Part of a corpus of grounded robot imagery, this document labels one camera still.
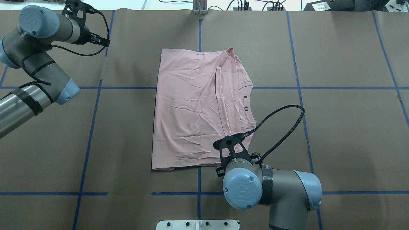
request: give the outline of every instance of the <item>robotic arm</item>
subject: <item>robotic arm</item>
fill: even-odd
[[[267,118],[283,108],[302,109],[301,116],[293,128],[263,157],[248,154],[242,141],[253,133]],[[223,178],[223,192],[227,202],[236,209],[246,210],[257,204],[270,206],[270,229],[306,230],[308,211],[317,210],[321,205],[322,188],[319,179],[311,173],[273,169],[262,164],[263,159],[280,145],[295,129],[304,115],[301,106],[285,106],[270,114],[254,130],[238,133],[215,141],[213,147],[220,151],[221,165],[217,175]],[[237,153],[235,146],[242,152]],[[229,155],[223,157],[222,150]]]
[[[103,46],[95,54],[73,52],[82,56],[96,55],[108,47],[108,39],[91,33],[85,25],[87,13],[101,14],[108,31],[105,16],[100,11],[80,0],[67,0],[61,15],[35,5],[24,7],[19,26],[0,39],[0,61],[11,68],[22,68],[34,79],[0,100],[0,138],[40,114],[50,104],[63,105],[79,93],[79,87],[46,52],[53,47],[70,51],[51,45],[53,41],[77,45],[90,42]]]

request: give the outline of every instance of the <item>black velcro strap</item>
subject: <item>black velcro strap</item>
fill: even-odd
[[[30,109],[34,112],[34,114],[37,116],[43,111],[42,106],[40,103],[34,98],[30,96],[26,91],[20,89],[20,88],[15,88],[12,92],[12,94],[16,95],[18,98],[20,98]]]

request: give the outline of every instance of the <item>ur logo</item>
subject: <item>ur logo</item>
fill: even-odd
[[[251,198],[250,194],[251,185],[249,184],[236,184],[236,200],[249,201]]]
[[[22,19],[25,21],[25,24],[30,28],[33,28],[40,23],[38,17],[36,17],[36,15],[33,12],[23,14]]]

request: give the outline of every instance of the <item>table surface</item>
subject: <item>table surface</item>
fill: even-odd
[[[0,140],[1,229],[155,229],[159,220],[238,219],[268,229],[269,208],[232,208],[215,167],[151,171],[162,48],[233,47],[254,83],[260,122],[288,104],[305,119],[265,163],[322,183],[310,229],[409,229],[409,15],[382,12],[104,11],[111,46],[50,56],[80,86]],[[18,11],[2,11],[0,37]],[[100,16],[88,27],[104,34]],[[64,46],[91,53],[93,44]],[[31,79],[0,64],[0,95]],[[254,135],[267,151],[293,125],[285,110]]]

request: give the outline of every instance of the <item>white mounting plate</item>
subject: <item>white mounting plate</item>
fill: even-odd
[[[240,230],[240,221],[235,220],[184,220],[159,221],[156,230]]]

